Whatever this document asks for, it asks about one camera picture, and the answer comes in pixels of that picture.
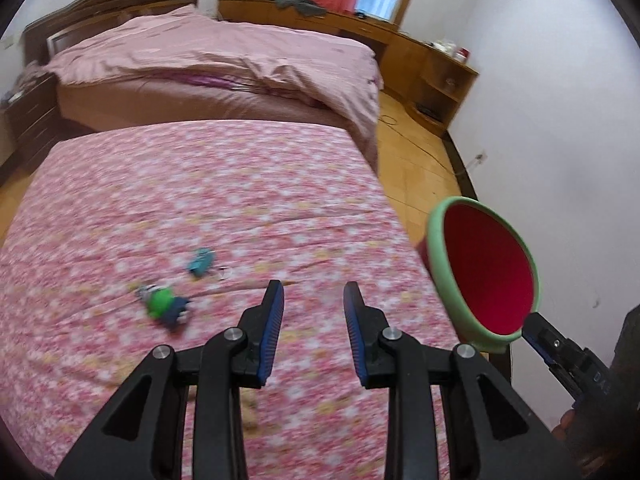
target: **pink bedspread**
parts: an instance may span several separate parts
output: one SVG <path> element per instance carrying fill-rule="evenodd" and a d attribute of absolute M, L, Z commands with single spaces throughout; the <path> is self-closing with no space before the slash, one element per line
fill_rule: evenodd
<path fill-rule="evenodd" d="M 200 247 L 231 267 L 228 280 L 190 278 Z M 456 336 L 380 184 L 328 126 L 157 124 L 55 146 L 0 252 L 2 418 L 53 472 L 153 346 L 203 344 L 259 303 L 270 278 L 285 284 L 286 306 L 245 434 L 250 477 L 381 478 L 387 394 L 355 375 L 344 283 L 423 342 L 451 348 Z M 183 334 L 146 316 L 130 292 L 140 280 L 193 298 Z M 189 412 L 185 478 L 192 428 Z"/>
<path fill-rule="evenodd" d="M 232 78 L 260 93 L 303 94 L 376 135 L 380 72 L 357 41 L 307 30 L 217 22 L 193 6 L 141 16 L 81 41 L 47 65 L 63 85 L 95 85 L 170 71 Z"/>

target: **silver bolt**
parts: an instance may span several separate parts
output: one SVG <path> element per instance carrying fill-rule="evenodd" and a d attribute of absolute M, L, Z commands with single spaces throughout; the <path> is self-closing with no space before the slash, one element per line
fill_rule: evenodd
<path fill-rule="evenodd" d="M 467 344 L 460 345 L 456 349 L 456 352 L 458 352 L 458 355 L 463 359 L 469 359 L 470 357 L 476 355 L 476 349 Z"/>
<path fill-rule="evenodd" d="M 238 341 L 242 337 L 242 329 L 237 326 L 232 328 L 227 328 L 225 330 L 225 339 L 227 341 Z"/>
<path fill-rule="evenodd" d="M 389 341 L 397 341 L 402 337 L 402 330 L 395 326 L 388 326 L 382 331 L 382 337 Z"/>
<path fill-rule="evenodd" d="M 156 346 L 152 352 L 156 359 L 165 359 L 171 353 L 171 348 L 167 345 Z"/>

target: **dark wooden nightstand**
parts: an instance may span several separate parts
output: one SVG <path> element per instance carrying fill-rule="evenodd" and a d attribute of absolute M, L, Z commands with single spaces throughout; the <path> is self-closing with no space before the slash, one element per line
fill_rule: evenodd
<path fill-rule="evenodd" d="M 22 159 L 22 166 L 32 173 L 55 143 L 63 139 L 63 121 L 56 98 L 56 76 L 43 76 L 34 88 L 14 96 L 2 112 Z"/>

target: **table covered with floral cloth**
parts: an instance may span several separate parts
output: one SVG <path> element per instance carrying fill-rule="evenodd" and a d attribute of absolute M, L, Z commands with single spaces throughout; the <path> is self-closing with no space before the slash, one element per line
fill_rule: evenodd
<path fill-rule="evenodd" d="M 230 267 L 194 280 L 198 248 Z M 285 288 L 273 374 L 245 431 L 251 478 L 382 478 L 387 392 L 354 372 L 342 288 L 423 343 L 457 342 L 382 186 L 348 134 L 261 121 L 156 124 L 57 144 L 0 251 L 0 415 L 54 472 L 156 345 L 205 343 Z M 192 299 L 185 330 L 156 325 L 137 283 Z M 441 477 L 448 476 L 436 410 Z M 193 410 L 183 477 L 191 475 Z"/>

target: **power cord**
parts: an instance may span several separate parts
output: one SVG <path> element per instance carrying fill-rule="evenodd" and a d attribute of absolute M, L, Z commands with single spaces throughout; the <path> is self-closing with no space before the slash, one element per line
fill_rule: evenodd
<path fill-rule="evenodd" d="M 383 118 L 389 118 L 393 121 L 393 123 L 390 123 L 388 121 L 385 121 Z M 398 120 L 396 120 L 395 118 L 393 118 L 392 116 L 383 114 L 380 115 L 380 118 L 378 119 L 381 123 L 386 124 L 386 126 L 388 126 L 389 128 L 391 128 L 393 131 L 395 131 L 396 134 L 398 134 L 400 137 L 402 137 L 405 140 L 408 140 L 410 143 L 412 143 L 412 145 L 414 145 L 416 148 L 418 148 L 419 150 L 421 150 L 422 152 L 425 152 L 427 155 L 429 155 L 433 160 L 435 160 L 441 167 L 443 170 L 445 170 L 447 173 L 452 174 L 453 176 L 460 176 L 465 174 L 468 170 L 470 170 L 471 168 L 477 166 L 478 164 L 480 164 L 480 162 L 482 161 L 482 155 L 476 155 L 466 166 L 465 169 L 462 171 L 459 171 L 457 173 L 451 171 L 449 168 L 447 168 L 444 164 L 442 164 L 438 158 L 433 155 L 433 153 L 428 152 L 427 150 L 425 150 L 423 147 L 418 146 L 418 144 L 416 144 L 415 142 L 413 142 L 411 139 L 409 139 L 408 137 L 405 137 L 402 133 L 400 133 L 399 130 L 397 130 L 396 128 L 394 128 L 394 126 L 396 126 L 398 124 Z"/>

